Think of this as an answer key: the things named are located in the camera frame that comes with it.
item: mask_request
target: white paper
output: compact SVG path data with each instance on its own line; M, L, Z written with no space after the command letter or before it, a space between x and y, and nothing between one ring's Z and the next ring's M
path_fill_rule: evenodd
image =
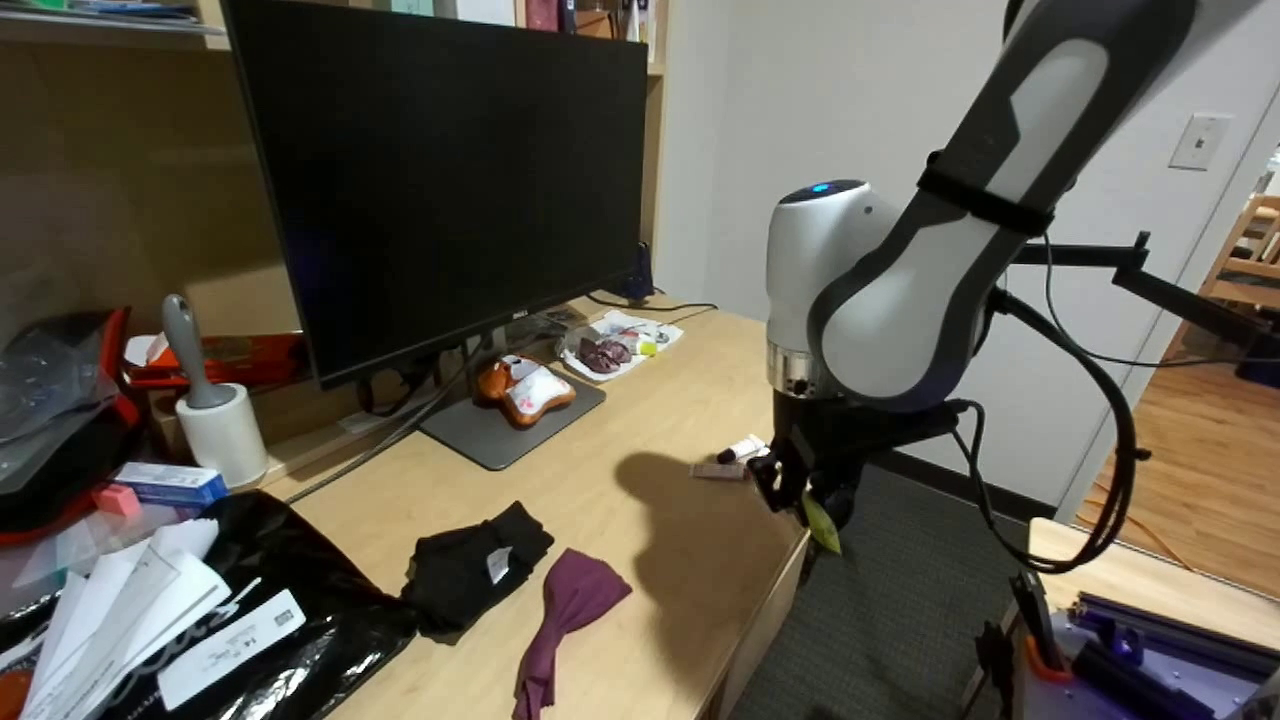
M149 368L149 363L159 359L164 346L167 346L164 336L127 336L127 340L122 340L122 363Z
M211 541L211 518L170 524L71 581L52 611L24 720L88 715L134 663L227 599L227 582L200 561Z
M282 588L271 599L264 599L261 607L253 607L246 616L240 616L237 624L227 624L215 637L200 639L197 646L174 656L155 675L164 712L185 708L208 685L225 679L227 672L237 672L253 656L268 651L271 644L279 644L282 637L302 629L302 621L307 621L302 607Z

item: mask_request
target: plastic bag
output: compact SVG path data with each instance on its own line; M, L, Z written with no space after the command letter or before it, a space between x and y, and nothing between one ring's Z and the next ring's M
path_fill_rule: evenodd
M67 572L83 572L102 553L134 543L141 536L151 536L170 518L174 507L167 505L144 505L134 518L92 510L36 543L0 548L0 644L15 639L12 629L26 629L24 616L36 616L45 607L52 611Z
M74 515L133 453L141 407L114 383L122 325L122 309L56 315L0 353L0 530Z
M414 611L365 581L365 572L327 543L288 505L246 490L215 510L220 541L208 553L230 592L243 592L243 611L277 592L291 592L302 607L302 629L253 656L174 712L164 712L155 675L215 629L200 629L167 644L101 708L101 715L322 715L379 672L414 637Z

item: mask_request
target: purple cloth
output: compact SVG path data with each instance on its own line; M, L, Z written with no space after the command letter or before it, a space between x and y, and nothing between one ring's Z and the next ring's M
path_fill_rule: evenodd
M630 594L604 561L568 548L544 582L544 624L537 629L521 675L514 675L514 720L537 720L556 704L556 646L568 633L596 624L610 603Z

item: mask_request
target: cable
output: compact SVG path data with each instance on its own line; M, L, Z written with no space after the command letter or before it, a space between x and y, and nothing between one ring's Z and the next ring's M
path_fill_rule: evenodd
M687 325L687 320L709 315L709 312L715 312L715 309L690 309L682 315L669 315L669 325Z
M606 298L606 296L601 296L601 290L589 290L589 298L590 298L590 303L604 303L604 309L630 309L630 312L687 312L687 309L710 312L710 309L719 309L719 303L705 303L705 298L651 309L651 303L645 303L645 298L639 298L639 303L626 303L626 298Z
M960 399L963 407L976 412L976 427L972 427L972 442L950 432L963 463L967 463L967 476L976 482L976 505L980 505L980 515L987 524L987 530L998 541L998 548L1018 561L1025 567L1031 572L1047 572L1047 574L1059 574L1059 572L1072 572L1089 561L1094 561L1099 553L1113 548L1113 541L1119 536L1122 528L1122 515L1126 515L1126 498L1132 498L1132 476L1137 476L1137 427L1132 427L1132 407L1119 391L1119 383L1089 355L1081 353L1062 333L1056 333L1050 320L1043 320L1035 309L1026 309L1025 298L1009 296L1003 288L992 290L992 309L997 312L1009 312L1016 320L1025 320L1031 333L1039 333L1043 340L1050 340L1056 346L1062 346L1089 374L1092 383L1104 391L1104 399L1113 402L1113 414L1114 414L1114 463L1113 463L1113 489L1108 489L1108 498L1092 524L1092 530L1082 536L1081 553L1067 557L1067 561L1047 561L1047 557L1031 557L1025 548L1016 548L998 528L997 528L997 510L992 510L992 497L987 497L987 478L980 472L980 442L982 442L982 427L987 427L987 412L976 402L976 399Z
M1195 572L1170 543L1165 543L1159 530L1152 530L1140 515L1126 515L1132 528L1140 528L1168 561L1175 561L1184 572Z
M1223 359L1223 355L1193 355L1193 359L1137 359L1137 355L1113 355L1113 353L1094 353L1094 346L1082 346L1067 325L1059 320L1056 312L1056 298L1050 298L1050 235L1043 231L1043 309L1047 309L1047 320L1056 325L1056 333L1077 344L1077 353L1099 359L1099 363L1122 363L1122 368L1208 368L1208 363L1240 363L1240 359Z
M353 456L346 463L341 463L334 472L327 472L322 478L307 482L302 490L288 497L288 505L298 505L307 497L315 497L321 489L353 476L355 467L372 463L379 453L389 453L391 442L399 442L414 425L424 425L457 388L457 378L465 378L466 368L457 368L436 397L399 407L396 414L389 414L384 425L391 425L391 432L384 438L374 438L372 447L365 447L359 456Z
M359 378L355 378L359 412L367 412L367 414L396 414L396 412L399 412L413 397L420 397L420 391L427 388L427 378L431 378L431 373L420 373L420 368L396 368L396 374L399 374L399 391L396 391L396 399L389 399L389 402L374 402L372 374L359 374Z

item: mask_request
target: black fabric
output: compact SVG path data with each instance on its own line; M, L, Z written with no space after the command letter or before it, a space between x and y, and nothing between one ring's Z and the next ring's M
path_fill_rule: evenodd
M927 169L925 169L916 186L927 190L927 195L941 195L941 199L947 199L947 203L957 203L957 206L963 206L963 211L972 211L972 216L980 216L987 225L1013 229L1018 235L1043 235L1043 229L1050 225L1050 211L1039 211L1039 206L1026 206L1026 203L1013 203L1003 195L992 195L992 190L982 190L976 185L963 185L963 179L941 171L935 157L927 158Z
M399 599L414 607L414 629L440 644L457 644L492 603L511 594L537 561L556 543L524 505L499 515L414 541ZM509 572L492 574L488 557L511 548Z
M327 536L321 536L288 505L264 490L243 490L227 497L208 515L220 518L208 567L215 567L230 592L253 588L230 621L255 611L264 599L288 588L307 624L193 695L185 708L164 712L155 672L167 667L167 661L174 661L185 646L230 624L211 624L208 616L193 633L170 639L159 656L141 663L114 687L101 715L327 715L372 672L379 672L413 644L413 607L384 594Z

